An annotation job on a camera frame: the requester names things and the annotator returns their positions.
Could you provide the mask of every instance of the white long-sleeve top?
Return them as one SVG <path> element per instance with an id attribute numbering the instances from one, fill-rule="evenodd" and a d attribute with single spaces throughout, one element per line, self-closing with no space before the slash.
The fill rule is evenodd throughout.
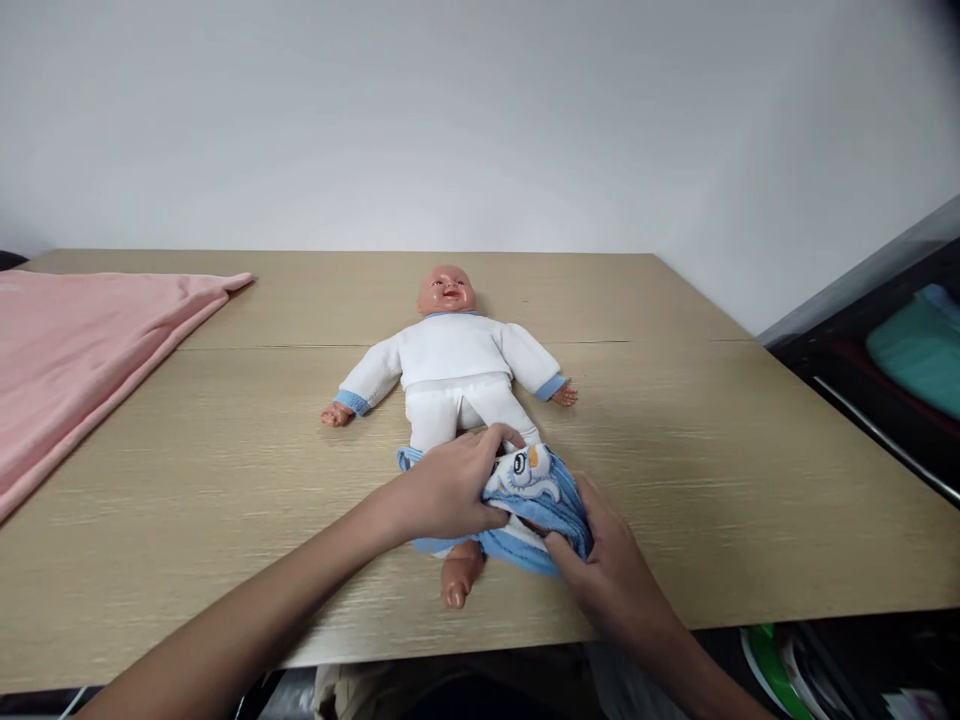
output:
<path id="1" fill-rule="evenodd" d="M 340 385 L 336 400 L 363 415 L 396 384 L 502 372 L 542 400 L 566 378 L 560 364 L 519 325 L 475 313 L 430 315 L 371 347 Z"/>

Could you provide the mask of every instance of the white pants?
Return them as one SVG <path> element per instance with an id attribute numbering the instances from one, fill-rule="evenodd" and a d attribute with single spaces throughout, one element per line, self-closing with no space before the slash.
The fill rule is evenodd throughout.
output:
<path id="1" fill-rule="evenodd" d="M 416 450 L 426 452 L 450 442 L 458 428 L 495 422 L 519 432 L 527 445 L 541 442 L 540 431 L 514 397 L 506 373 L 420 382 L 409 386 L 406 393 L 410 447 Z M 510 443 L 507 446 L 510 451 L 516 450 Z"/>

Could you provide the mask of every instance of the doll face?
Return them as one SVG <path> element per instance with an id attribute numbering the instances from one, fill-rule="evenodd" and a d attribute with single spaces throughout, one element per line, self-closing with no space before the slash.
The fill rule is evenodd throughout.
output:
<path id="1" fill-rule="evenodd" d="M 417 312 L 426 317 L 438 312 L 477 309 L 477 296 L 467 274 L 455 265 L 435 267 L 420 283 Z"/>

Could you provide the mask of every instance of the human hand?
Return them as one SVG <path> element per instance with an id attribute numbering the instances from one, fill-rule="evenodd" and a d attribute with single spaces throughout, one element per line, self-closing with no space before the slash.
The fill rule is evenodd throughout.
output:
<path id="1" fill-rule="evenodd" d="M 550 557 L 570 585 L 587 619 L 604 636 L 641 657 L 656 654 L 674 633 L 685 632 L 657 584 L 633 532 L 583 473 L 573 473 L 593 533 L 586 562 L 566 539 L 544 539 Z"/>
<path id="2" fill-rule="evenodd" d="M 516 430 L 495 423 L 438 445 L 416 465 L 371 495 L 393 523 L 397 543 L 420 537 L 458 538 L 501 528 L 504 510 L 480 502 L 501 444 L 526 443 Z"/>
<path id="3" fill-rule="evenodd" d="M 567 380 L 563 387 L 557 390 L 550 398 L 564 407 L 572 407 L 577 402 L 577 391 L 571 387 L 571 380 Z"/>
<path id="4" fill-rule="evenodd" d="M 320 413 L 320 422 L 328 427 L 342 427 L 350 422 L 354 414 L 353 410 L 343 403 L 333 401 Z"/>

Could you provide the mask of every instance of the blue cartoon towel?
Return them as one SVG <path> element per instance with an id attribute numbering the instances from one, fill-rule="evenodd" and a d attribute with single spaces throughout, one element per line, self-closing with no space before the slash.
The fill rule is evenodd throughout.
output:
<path id="1" fill-rule="evenodd" d="M 409 447 L 397 453 L 400 469 L 404 471 L 421 457 L 423 453 Z M 522 518 L 540 528 L 543 534 L 560 533 L 584 559 L 593 549 L 587 514 L 573 476 L 546 445 L 532 445 L 497 458 L 482 497 L 488 505 L 510 513 L 506 527 L 455 540 L 422 538 L 414 540 L 413 546 L 420 552 L 436 555 L 472 538 L 487 555 L 509 560 L 540 575 L 558 575 L 560 571 L 547 553 L 541 536 L 521 522 Z"/>

